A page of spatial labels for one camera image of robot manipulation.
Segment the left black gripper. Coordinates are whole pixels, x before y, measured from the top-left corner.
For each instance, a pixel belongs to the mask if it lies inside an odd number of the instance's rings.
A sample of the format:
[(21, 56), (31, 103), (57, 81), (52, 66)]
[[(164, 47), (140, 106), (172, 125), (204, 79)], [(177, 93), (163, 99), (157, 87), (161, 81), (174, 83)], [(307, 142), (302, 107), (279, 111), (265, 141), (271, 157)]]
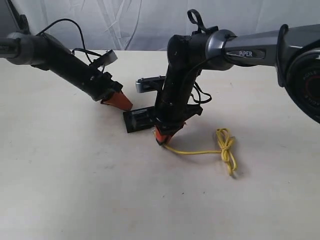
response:
[(48, 68), (102, 105), (131, 110), (132, 103), (121, 91), (123, 85), (112, 75), (93, 68), (72, 54), (57, 53), (47, 60)]

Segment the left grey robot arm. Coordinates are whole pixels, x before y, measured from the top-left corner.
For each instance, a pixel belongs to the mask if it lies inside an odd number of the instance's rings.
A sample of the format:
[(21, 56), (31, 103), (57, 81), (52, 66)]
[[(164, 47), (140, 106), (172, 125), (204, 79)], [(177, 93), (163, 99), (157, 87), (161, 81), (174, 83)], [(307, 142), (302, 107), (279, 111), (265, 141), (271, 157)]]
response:
[(86, 64), (52, 35), (39, 36), (13, 32), (0, 39), (0, 56), (14, 65), (30, 65), (52, 71), (88, 94), (95, 102), (130, 111), (133, 104), (124, 95), (123, 85), (112, 79), (109, 72), (99, 70), (117, 60), (113, 50), (97, 54)]

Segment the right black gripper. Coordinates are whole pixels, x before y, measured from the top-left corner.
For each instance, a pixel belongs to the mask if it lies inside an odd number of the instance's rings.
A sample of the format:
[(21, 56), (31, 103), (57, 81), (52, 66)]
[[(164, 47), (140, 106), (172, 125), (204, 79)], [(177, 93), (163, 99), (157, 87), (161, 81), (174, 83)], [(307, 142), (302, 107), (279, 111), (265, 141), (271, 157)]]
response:
[(160, 146), (183, 128), (184, 122), (202, 114), (198, 104), (188, 104), (198, 72), (167, 72), (154, 105), (155, 139)]

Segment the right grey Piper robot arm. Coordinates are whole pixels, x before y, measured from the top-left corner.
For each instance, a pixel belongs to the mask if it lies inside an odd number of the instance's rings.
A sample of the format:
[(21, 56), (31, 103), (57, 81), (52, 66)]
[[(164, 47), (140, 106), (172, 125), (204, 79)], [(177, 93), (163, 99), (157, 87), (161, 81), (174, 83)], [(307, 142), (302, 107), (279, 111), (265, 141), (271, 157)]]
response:
[(174, 35), (167, 46), (168, 68), (155, 102), (155, 137), (169, 142), (191, 117), (187, 104), (202, 70), (233, 66), (276, 68), (278, 85), (311, 119), (320, 120), (320, 27), (317, 24), (236, 36), (226, 29)]

